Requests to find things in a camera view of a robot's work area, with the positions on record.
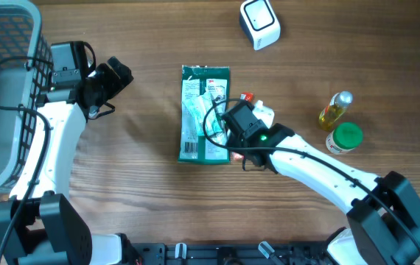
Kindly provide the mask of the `red toothpaste tube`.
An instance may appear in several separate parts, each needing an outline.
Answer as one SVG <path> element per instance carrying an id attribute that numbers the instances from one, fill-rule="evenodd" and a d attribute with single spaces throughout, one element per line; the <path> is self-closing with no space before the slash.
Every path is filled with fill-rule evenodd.
<path id="1" fill-rule="evenodd" d="M 240 99 L 241 100 L 245 100 L 247 102 L 252 102 L 254 99 L 254 94 L 251 92 L 243 92 L 240 95 Z"/>

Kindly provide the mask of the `light green wipes pack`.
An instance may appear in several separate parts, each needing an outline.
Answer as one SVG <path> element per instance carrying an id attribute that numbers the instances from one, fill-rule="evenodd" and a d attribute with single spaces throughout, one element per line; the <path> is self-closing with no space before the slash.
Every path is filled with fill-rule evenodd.
<path id="1" fill-rule="evenodd" d="M 210 114 L 208 114 L 206 121 L 203 121 L 207 112 L 213 107 L 213 99 L 214 97 L 207 91 L 202 95 L 194 96 L 191 99 L 184 101 L 186 109 L 194 119 L 198 136 L 204 136 L 203 128 L 206 128 L 208 136 L 223 132 L 221 123 L 216 117 L 215 110 L 212 110 Z"/>

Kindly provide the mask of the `green 3M gloves packet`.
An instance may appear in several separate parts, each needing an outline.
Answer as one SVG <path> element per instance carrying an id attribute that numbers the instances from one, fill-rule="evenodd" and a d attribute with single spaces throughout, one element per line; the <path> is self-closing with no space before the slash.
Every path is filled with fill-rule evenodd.
<path id="1" fill-rule="evenodd" d="M 220 115 L 229 95 L 228 66 L 183 66 L 181 69 L 181 141 L 178 160 L 199 164 L 230 162 L 227 132 Z"/>

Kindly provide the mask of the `yellow Vim liquid bottle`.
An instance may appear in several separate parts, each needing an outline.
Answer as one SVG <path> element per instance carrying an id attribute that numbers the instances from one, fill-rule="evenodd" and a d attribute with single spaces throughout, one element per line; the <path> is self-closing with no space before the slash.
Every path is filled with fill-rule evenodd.
<path id="1" fill-rule="evenodd" d="M 318 117 L 320 128 L 331 131 L 335 122 L 347 111 L 353 99 L 354 97 L 349 91 L 336 93 Z"/>

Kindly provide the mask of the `green lid jar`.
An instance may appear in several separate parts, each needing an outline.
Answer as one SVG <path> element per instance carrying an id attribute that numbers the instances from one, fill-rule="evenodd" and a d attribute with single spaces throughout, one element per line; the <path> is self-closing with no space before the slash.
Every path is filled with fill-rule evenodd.
<path id="1" fill-rule="evenodd" d="M 339 124 L 326 138 L 326 148 L 335 155 L 356 149 L 363 142 L 362 129 L 351 122 Z"/>

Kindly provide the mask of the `red tissue pack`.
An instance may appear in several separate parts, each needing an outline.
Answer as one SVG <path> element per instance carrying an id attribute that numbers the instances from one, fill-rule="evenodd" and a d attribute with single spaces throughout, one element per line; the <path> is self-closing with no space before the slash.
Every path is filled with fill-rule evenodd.
<path id="1" fill-rule="evenodd" d="M 232 152 L 231 159 L 234 162 L 242 162 L 245 159 L 245 157 L 237 152 Z"/>

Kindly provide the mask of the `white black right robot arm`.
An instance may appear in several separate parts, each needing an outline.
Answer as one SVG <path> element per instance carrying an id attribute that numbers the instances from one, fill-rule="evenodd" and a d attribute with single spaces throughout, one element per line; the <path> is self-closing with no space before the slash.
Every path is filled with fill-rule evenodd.
<path id="1" fill-rule="evenodd" d="M 379 177 L 350 167 L 281 124 L 226 126 L 233 135 L 230 150 L 303 183 L 346 215 L 349 226 L 327 246 L 336 263 L 413 264 L 420 258 L 420 198 L 403 175 Z"/>

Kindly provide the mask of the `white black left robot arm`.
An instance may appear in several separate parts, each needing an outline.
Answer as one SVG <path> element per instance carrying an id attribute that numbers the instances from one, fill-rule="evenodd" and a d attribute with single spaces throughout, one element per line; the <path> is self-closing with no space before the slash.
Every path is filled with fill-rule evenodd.
<path id="1" fill-rule="evenodd" d="M 37 121 L 27 162 L 9 199 L 0 202 L 0 262 L 135 264 L 141 256 L 123 233 L 94 235 L 69 202 L 74 152 L 89 112 L 133 81 L 116 57 L 89 66 L 85 78 L 56 79 L 39 105 L 19 112 Z"/>

